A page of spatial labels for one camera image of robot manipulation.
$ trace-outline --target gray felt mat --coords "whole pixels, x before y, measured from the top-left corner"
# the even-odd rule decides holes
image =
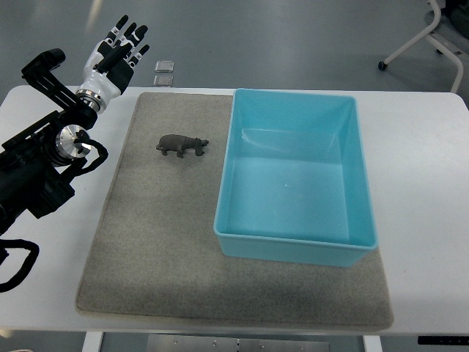
[[[82,313],[217,326],[348,329],[391,325],[379,251],[351,268],[226,257],[213,232],[232,97],[140,96],[77,295]],[[205,154],[162,156],[168,133]]]

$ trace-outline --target blue plastic bin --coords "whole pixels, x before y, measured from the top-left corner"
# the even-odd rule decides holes
[[[355,99],[236,90],[214,230],[233,257],[347,267],[376,249]]]

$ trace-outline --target hippo figurine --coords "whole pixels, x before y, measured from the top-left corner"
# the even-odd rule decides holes
[[[191,138],[186,136],[180,136],[177,134],[166,134],[160,138],[160,142],[156,146],[157,150],[161,151],[164,156],[168,155],[168,150],[173,150],[178,158],[184,158],[184,150],[195,149],[197,156],[204,155],[202,150],[208,144],[206,139]]]

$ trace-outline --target gray floor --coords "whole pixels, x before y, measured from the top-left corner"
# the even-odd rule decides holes
[[[429,10],[425,0],[3,0],[0,102],[25,84],[21,68],[50,48],[67,55],[56,77],[79,85],[91,50],[125,13],[148,25],[144,42],[151,46],[132,86],[151,87],[155,63],[172,60],[174,87],[448,92],[455,66],[426,42],[413,46],[386,72],[377,69],[379,61],[425,27]],[[467,105],[468,87],[464,77],[459,95]],[[35,351],[80,351],[76,346],[83,339],[82,334],[50,332],[16,336],[21,347]],[[144,351],[146,338],[107,334],[103,351]],[[13,348],[9,341],[0,337],[0,352]],[[51,341],[71,345],[54,349]],[[363,350],[359,339],[340,341],[342,351]],[[419,347],[416,337],[383,338],[383,349],[463,351]]]

